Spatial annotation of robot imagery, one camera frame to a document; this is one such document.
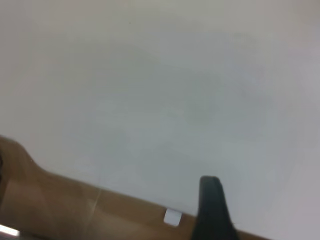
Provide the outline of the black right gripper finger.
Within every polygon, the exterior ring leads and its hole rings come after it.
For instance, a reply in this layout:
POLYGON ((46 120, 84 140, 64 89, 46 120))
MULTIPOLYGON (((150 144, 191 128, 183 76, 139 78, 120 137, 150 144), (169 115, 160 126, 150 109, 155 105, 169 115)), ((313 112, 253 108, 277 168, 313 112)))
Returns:
POLYGON ((202 176, 199 182, 198 213, 192 240, 237 240, 219 178, 202 176))

